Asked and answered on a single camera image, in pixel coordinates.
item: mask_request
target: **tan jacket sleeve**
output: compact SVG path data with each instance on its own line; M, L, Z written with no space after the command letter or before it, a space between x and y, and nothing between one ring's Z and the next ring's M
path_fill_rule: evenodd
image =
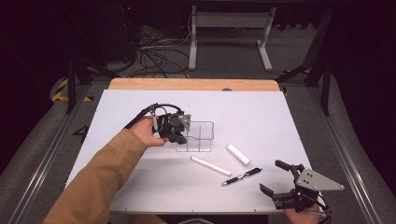
M137 136L122 130L77 174L44 223L107 223L115 193L128 180L146 149Z

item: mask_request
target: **white tabletop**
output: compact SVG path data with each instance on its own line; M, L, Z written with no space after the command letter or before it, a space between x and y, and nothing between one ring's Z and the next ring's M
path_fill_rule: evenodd
M279 211L260 192L259 183L275 193L294 188L291 173L276 167L275 160L310 167L281 91L106 90L68 182L142 109L155 103L176 105L191 114L193 121L213 121L212 150L177 152L176 143L149 148L116 194L113 212L272 214ZM251 159L247 166L227 151L230 144ZM208 169L191 156L232 175ZM230 186L221 185L255 167L262 171Z

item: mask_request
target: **metal rail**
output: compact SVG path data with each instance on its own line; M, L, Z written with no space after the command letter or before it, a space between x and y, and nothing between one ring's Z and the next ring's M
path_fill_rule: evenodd
M359 206L361 207L361 211L363 212L367 223L382 224L383 221L379 217L378 213L375 211L367 188L364 186L364 183L361 179L361 175L356 169L353 160L350 158L347 148L340 141L338 133L334 127L334 124L332 123L331 117L326 116L320 106L320 96L318 91L314 88L307 88L307 90L311 99L315 102L315 106L320 114L320 117L325 123L327 131L330 134L335 155L337 156L341 167L346 174L346 178L349 182L350 187L353 190L353 193L355 194L355 197L359 203Z
M43 160L40 162L37 170L33 174L33 177L26 189L23 193L20 202L18 203L14 213L12 214L11 218L8 221L8 224L19 224L22 223L25 219L29 209L35 200L35 196L39 192L41 186L44 183L44 180L47 177L47 174L50 170L51 165L53 164L56 155L60 149L60 145L64 140L64 135L73 120L73 117L76 115L80 104L83 102L85 95L87 94L90 86L84 85L78 92L78 100L71 110L70 114L66 114L64 120L62 121L61 127L59 128L58 132L56 133L55 137L53 138L51 144L49 145L49 149L47 150Z

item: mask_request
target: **human hand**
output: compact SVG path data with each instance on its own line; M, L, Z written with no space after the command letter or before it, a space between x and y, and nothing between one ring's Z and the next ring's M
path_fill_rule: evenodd
M161 147L168 141L168 139L154 137L152 126L152 116L145 116L129 130L140 138L147 147Z
M312 206L308 210L318 212L319 206L317 204L314 204L314 206ZM318 224L319 223L319 216L310 214L310 213L308 213L307 210L296 213L294 211L294 209L283 209L283 212L285 213L286 217L289 219L291 224Z

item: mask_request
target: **white cylinder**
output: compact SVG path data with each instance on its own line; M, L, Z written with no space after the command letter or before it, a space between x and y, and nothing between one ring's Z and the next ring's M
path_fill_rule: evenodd
M193 156L191 156L191 159L192 159L193 161L196 161L196 162L198 162L198 163L200 163L200 164L202 164L202 165L204 165L204 166L206 166L206 167L208 167L208 168L210 168L210 169L212 169L212 170L215 170L215 171L217 171L217 172L219 172L219 173L222 173L222 174L224 174L224 175L231 175L231 172L226 171L226 170L224 170L224 169L221 169L221 168L219 168L218 166L215 166L215 165L213 165L213 164L210 164L210 163L207 162L207 161L200 160L200 159L198 159L198 158L196 158L196 157L193 157Z
M246 157L242 152L240 152L235 146L228 145L227 151L229 151L233 156L235 156L239 161L241 161L244 165L248 165L250 159Z

